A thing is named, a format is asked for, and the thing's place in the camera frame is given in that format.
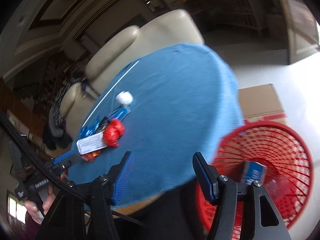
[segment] crumpled red bag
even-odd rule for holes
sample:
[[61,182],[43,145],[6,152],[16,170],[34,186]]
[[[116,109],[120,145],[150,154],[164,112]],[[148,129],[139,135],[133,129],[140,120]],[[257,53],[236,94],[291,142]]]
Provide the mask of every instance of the crumpled red bag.
[[103,140],[107,146],[118,147],[118,139],[124,134],[124,125],[118,119],[112,119],[103,131]]

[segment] basket rim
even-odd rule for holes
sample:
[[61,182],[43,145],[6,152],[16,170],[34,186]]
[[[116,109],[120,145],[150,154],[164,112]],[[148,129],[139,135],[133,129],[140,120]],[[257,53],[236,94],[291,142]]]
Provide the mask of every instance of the basket rim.
[[[305,154],[307,155],[307,159],[309,162],[309,171],[310,171],[310,184],[308,187],[308,193],[306,196],[306,200],[303,203],[301,209],[299,210],[298,214],[295,216],[295,218],[291,221],[291,223],[287,226],[287,229],[290,229],[296,222],[297,220],[300,218],[300,216],[303,214],[307,204],[309,203],[309,199],[311,196],[311,193],[313,192],[313,160],[312,160],[312,156],[311,153],[309,151],[308,146],[306,145],[306,143],[304,142],[304,140],[302,139],[302,137],[296,132],[294,131],[291,127],[279,123],[279,122],[274,122],[274,121],[257,121],[257,122],[253,122],[253,123],[249,123],[249,124],[245,124],[241,127],[238,127],[237,129],[233,130],[231,133],[229,133],[228,135],[226,135],[225,137],[223,137],[221,139],[221,142],[219,144],[218,150],[225,144],[226,141],[229,141],[233,136],[235,136],[238,133],[241,133],[243,131],[246,131],[248,129],[251,128],[258,128],[258,127],[269,127],[269,128],[275,128],[275,129],[279,129],[282,130],[284,132],[287,132],[289,135],[293,136],[302,146],[302,148],[304,149]],[[212,165],[214,163],[214,158],[212,159],[210,165]],[[196,207],[198,209],[198,215],[199,218],[202,222],[202,225],[209,230],[211,225],[207,225],[206,223],[206,219],[204,218],[205,213],[204,210],[202,210],[201,208],[201,204],[200,204],[200,197],[201,197],[201,188],[199,186],[199,183],[196,187]]]

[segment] person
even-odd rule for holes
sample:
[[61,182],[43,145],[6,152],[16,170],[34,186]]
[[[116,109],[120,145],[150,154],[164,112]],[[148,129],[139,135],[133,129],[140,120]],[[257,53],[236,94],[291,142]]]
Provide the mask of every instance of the person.
[[[48,213],[55,198],[56,196],[53,193],[53,189],[49,185],[48,196],[42,205],[45,215]],[[20,232],[17,234],[17,237],[19,240],[34,240],[42,221],[38,218],[36,214],[36,212],[38,211],[38,208],[29,200],[26,200],[24,203],[27,209],[26,219],[25,219],[26,227],[24,232]]]

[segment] beige leather sofa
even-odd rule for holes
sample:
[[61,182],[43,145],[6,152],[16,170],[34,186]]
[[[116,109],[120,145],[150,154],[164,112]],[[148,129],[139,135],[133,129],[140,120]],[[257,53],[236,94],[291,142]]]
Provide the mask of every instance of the beige leather sofa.
[[[92,87],[102,93],[119,71],[133,60],[182,42],[204,44],[204,40],[185,10],[175,10],[148,22],[130,26],[106,43],[90,60],[85,74]],[[66,117],[66,130],[75,138],[94,104],[83,97],[79,83],[65,94],[60,111]]]

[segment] hand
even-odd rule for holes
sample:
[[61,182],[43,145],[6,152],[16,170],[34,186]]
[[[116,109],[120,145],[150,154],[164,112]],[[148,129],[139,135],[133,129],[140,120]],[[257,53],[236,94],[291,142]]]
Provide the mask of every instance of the hand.
[[[46,198],[46,200],[43,202],[43,205],[42,205],[45,215],[49,211],[55,198],[56,198],[56,196],[53,193],[52,187],[48,186],[48,197]],[[39,225],[41,225],[42,221],[38,218],[38,216],[36,214],[36,212],[38,211],[38,208],[34,204],[32,204],[31,201],[29,201],[29,200],[26,200],[24,203],[26,205],[26,209],[27,209],[28,213],[33,218],[33,220],[35,222],[37,222]]]

